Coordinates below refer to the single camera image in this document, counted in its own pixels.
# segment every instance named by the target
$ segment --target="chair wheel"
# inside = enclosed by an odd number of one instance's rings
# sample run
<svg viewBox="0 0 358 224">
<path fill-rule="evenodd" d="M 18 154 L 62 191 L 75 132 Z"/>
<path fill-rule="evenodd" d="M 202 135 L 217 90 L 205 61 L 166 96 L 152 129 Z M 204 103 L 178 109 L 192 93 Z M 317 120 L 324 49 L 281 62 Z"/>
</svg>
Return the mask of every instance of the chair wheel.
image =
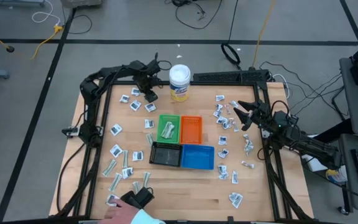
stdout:
<svg viewBox="0 0 358 224">
<path fill-rule="evenodd" d="M 337 210 L 338 210 L 342 215 L 349 215 L 349 212 L 347 212 L 347 211 L 345 210 L 345 208 L 342 207 L 342 206 L 338 207 Z"/>
</svg>

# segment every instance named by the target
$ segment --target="wooden tabletop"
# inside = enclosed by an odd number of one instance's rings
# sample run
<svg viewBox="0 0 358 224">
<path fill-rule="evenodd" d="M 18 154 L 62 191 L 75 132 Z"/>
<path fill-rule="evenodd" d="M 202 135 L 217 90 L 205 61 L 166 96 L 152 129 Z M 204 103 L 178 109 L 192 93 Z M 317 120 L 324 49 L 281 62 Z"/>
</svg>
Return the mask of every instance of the wooden tabletop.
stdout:
<svg viewBox="0 0 358 224">
<path fill-rule="evenodd" d="M 102 175 L 102 171 L 107 168 L 109 161 L 114 157 L 109 152 L 113 145 L 118 144 L 123 150 L 128 150 L 129 167 L 134 168 L 132 177 L 122 179 L 113 194 L 121 196 L 133 190 L 132 183 L 139 181 L 142 185 L 144 172 L 150 172 L 148 186 L 153 188 L 155 198 L 145 207 L 145 211 L 154 218 L 161 220 L 208 220 L 223 221 L 228 216 L 233 216 L 235 221 L 273 221 L 272 204 L 270 201 L 269 186 L 264 161 L 257 158 L 257 151 L 262 147 L 260 133 L 256 125 L 252 125 L 246 132 L 235 133 L 233 128 L 224 130 L 221 125 L 216 124 L 213 116 L 215 108 L 215 95 L 225 95 L 225 100 L 220 103 L 229 103 L 232 100 L 242 100 L 253 102 L 254 92 L 248 86 L 191 86 L 190 97 L 182 103 L 174 102 L 170 99 L 168 86 L 162 89 L 154 88 L 153 91 L 158 95 L 155 101 L 157 110 L 149 113 L 144 108 L 147 104 L 143 96 L 132 96 L 130 85 L 114 85 L 112 89 L 109 115 L 104 132 L 103 148 L 99 163 L 98 179 L 94 193 L 94 201 L 91 218 L 102 219 L 108 209 L 106 198 L 111 192 L 109 186 L 114 180 L 115 173 L 122 173 L 123 155 L 117 160 L 117 166 L 110 173 L 109 177 Z M 282 83 L 268 83 L 268 93 L 270 102 L 276 100 L 286 101 Z M 129 108 L 129 104 L 120 103 L 121 96 L 130 95 L 129 102 L 138 100 L 142 103 L 138 111 Z M 275 110 L 286 110 L 281 104 L 276 104 Z M 73 124 L 77 122 L 79 115 L 83 112 L 83 99 L 78 98 Z M 215 169 L 214 170 L 194 170 L 181 169 L 149 164 L 150 146 L 146 140 L 146 134 L 152 133 L 156 139 L 158 116 L 160 114 L 181 114 L 181 115 L 201 115 L 203 117 L 203 144 L 215 147 Z M 241 123 L 232 110 L 231 114 L 226 114 L 223 108 L 223 116 L 233 117 L 239 128 Z M 144 120 L 152 119 L 155 127 L 152 129 L 144 128 Z M 110 133 L 110 129 L 119 124 L 123 130 L 117 136 Z M 248 134 L 254 143 L 254 150 L 250 156 L 244 152 L 244 134 Z M 227 146 L 218 144 L 219 135 L 227 136 Z M 81 146 L 79 138 L 69 139 L 66 146 L 62 165 L 67 159 Z M 218 156 L 218 152 L 223 148 L 229 151 L 225 159 Z M 132 152 L 144 151 L 144 160 L 132 162 Z M 60 206 L 72 196 L 78 186 L 81 166 L 83 163 L 84 149 L 69 163 L 62 179 L 62 189 Z M 313 216 L 311 209 L 308 189 L 303 175 L 303 169 L 299 155 L 288 150 L 280 151 L 282 164 L 287 182 L 287 189 L 299 206 L 309 216 Z M 250 169 L 241 165 L 241 161 L 255 164 L 255 169 Z M 217 166 L 227 165 L 229 178 L 219 180 Z M 231 183 L 232 171 L 238 172 L 239 183 Z M 284 217 L 281 194 L 278 190 L 277 198 L 279 201 L 280 214 Z M 232 192 L 240 193 L 244 198 L 236 209 L 229 200 Z M 85 199 L 88 191 L 83 194 L 83 206 L 81 212 L 85 210 Z M 50 214 L 55 214 L 56 192 L 53 198 Z"/>
</svg>

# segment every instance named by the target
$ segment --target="yellow label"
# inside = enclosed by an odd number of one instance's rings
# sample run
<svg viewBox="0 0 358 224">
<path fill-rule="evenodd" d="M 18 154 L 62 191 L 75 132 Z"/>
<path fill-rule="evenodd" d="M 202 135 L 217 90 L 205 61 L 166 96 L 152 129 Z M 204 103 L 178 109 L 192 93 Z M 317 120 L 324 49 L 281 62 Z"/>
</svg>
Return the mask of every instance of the yellow label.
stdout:
<svg viewBox="0 0 358 224">
<path fill-rule="evenodd" d="M 178 93 L 175 90 L 171 89 L 171 98 L 177 102 L 183 102 L 189 98 L 189 86 L 187 86 L 187 90 L 181 93 Z"/>
</svg>

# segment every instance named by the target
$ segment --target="black tray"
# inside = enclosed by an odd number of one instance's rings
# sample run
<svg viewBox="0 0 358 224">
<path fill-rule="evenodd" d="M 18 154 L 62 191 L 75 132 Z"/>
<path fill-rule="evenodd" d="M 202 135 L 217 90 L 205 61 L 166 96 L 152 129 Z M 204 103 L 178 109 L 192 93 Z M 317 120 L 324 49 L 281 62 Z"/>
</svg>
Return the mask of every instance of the black tray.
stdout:
<svg viewBox="0 0 358 224">
<path fill-rule="evenodd" d="M 182 149 L 179 144 L 153 142 L 149 163 L 180 167 Z"/>
</svg>

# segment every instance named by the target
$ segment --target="white container lid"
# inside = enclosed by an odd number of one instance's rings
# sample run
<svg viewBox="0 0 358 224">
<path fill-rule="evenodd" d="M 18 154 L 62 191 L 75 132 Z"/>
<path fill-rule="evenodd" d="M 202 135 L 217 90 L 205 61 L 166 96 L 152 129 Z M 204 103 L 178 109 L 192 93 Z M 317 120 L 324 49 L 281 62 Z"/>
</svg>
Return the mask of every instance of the white container lid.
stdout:
<svg viewBox="0 0 358 224">
<path fill-rule="evenodd" d="M 174 65 L 169 70 L 169 80 L 173 85 L 187 85 L 190 82 L 190 78 L 190 69 L 186 65 Z"/>
</svg>

